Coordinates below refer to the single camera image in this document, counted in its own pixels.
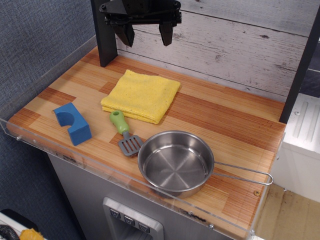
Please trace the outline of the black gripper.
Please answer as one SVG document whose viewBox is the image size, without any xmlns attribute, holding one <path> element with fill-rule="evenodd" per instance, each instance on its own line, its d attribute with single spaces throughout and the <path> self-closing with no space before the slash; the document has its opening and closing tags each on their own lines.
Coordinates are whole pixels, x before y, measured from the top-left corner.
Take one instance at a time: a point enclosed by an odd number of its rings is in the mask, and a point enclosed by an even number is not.
<svg viewBox="0 0 320 240">
<path fill-rule="evenodd" d="M 99 6 L 106 23 L 112 26 L 118 38 L 128 47 L 134 43 L 132 25 L 159 24 L 164 46 L 173 38 L 173 25 L 182 22 L 181 3 L 177 0 L 111 0 Z"/>
</svg>

